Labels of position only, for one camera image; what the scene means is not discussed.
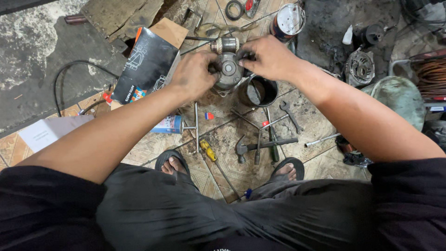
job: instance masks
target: hammer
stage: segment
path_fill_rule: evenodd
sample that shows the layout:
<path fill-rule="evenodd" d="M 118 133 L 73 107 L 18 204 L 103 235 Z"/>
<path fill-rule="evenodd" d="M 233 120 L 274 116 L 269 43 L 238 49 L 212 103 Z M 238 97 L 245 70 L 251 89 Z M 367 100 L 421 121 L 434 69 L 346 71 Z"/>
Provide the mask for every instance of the hammer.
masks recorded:
<path fill-rule="evenodd" d="M 237 145 L 235 147 L 235 152 L 239 157 L 240 164 L 243 164 L 246 162 L 246 159 L 243 156 L 246 152 L 257 149 L 257 144 L 252 144 L 252 145 L 247 145 L 247 146 L 242 145 L 242 141 L 244 138 L 245 138 L 245 135 L 242 136 L 242 138 L 237 142 Z M 278 141 L 260 144 L 260 149 L 272 147 L 272 146 L 281 146 L 281 145 L 286 145 L 286 144 L 291 144 L 291 143 L 297 143 L 297 142 L 299 142 L 298 138 L 282 139 L 282 140 L 278 140 Z"/>

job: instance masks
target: black pants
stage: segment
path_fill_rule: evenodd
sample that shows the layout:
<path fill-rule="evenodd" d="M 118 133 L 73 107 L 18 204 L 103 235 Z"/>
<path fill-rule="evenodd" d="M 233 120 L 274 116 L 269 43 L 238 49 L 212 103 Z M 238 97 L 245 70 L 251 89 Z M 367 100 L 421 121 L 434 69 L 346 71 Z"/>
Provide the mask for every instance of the black pants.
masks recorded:
<path fill-rule="evenodd" d="M 269 182 L 232 205 L 201 195 L 178 172 L 121 164 L 105 185 L 97 221 L 117 250 L 198 248 L 235 234 L 297 250 L 371 250 L 376 243 L 369 182 Z"/>

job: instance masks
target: black box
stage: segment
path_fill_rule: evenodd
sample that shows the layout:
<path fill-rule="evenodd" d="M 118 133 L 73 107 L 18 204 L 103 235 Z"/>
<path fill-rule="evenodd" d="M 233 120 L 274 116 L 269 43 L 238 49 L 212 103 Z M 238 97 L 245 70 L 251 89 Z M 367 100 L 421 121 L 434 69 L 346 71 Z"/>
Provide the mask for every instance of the black box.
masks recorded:
<path fill-rule="evenodd" d="M 175 46 L 149 29 L 139 28 L 111 99 L 125 105 L 159 90 L 171 81 L 179 61 Z"/>

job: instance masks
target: green bucket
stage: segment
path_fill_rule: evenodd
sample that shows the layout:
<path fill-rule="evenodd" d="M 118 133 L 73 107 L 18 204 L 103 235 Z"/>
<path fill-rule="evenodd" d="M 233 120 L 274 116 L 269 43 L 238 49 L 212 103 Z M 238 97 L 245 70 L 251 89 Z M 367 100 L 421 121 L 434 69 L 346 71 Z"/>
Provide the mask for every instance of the green bucket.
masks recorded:
<path fill-rule="evenodd" d="M 426 116 L 424 101 L 418 88 L 409 79 L 389 76 L 361 91 L 392 109 L 418 131 L 423 129 Z"/>

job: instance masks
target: foot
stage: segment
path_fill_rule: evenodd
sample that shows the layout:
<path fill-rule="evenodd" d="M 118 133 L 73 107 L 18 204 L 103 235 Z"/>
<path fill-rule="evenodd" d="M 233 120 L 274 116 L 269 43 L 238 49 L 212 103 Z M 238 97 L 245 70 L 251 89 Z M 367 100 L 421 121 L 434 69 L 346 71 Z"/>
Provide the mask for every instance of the foot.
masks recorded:
<path fill-rule="evenodd" d="M 288 173 L 288 180 L 296 180 L 296 169 L 292 163 L 284 165 L 274 175 L 283 175 Z"/>
<path fill-rule="evenodd" d="M 176 157 L 170 157 L 168 161 L 164 162 L 164 165 L 161 167 L 161 171 L 170 175 L 172 175 L 174 171 L 187 174 L 186 169 L 183 165 L 181 165 L 180 160 Z"/>

